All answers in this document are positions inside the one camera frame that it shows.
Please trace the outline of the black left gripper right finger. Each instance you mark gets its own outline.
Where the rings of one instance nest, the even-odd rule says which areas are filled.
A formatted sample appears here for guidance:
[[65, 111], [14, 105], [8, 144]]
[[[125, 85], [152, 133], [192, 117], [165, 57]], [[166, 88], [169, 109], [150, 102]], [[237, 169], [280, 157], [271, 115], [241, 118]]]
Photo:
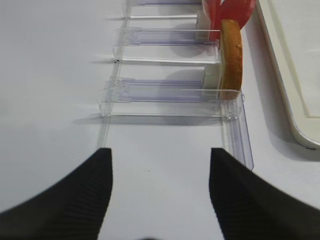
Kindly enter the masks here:
[[320, 211], [212, 148], [209, 195], [226, 240], [318, 240]]

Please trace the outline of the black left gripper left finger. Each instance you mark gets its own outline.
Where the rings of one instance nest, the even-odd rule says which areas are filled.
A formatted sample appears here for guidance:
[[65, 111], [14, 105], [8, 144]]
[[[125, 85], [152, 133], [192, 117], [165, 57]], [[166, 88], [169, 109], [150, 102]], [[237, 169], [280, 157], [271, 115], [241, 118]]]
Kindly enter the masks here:
[[100, 148], [47, 190], [2, 212], [0, 238], [96, 240], [112, 189], [112, 151]]

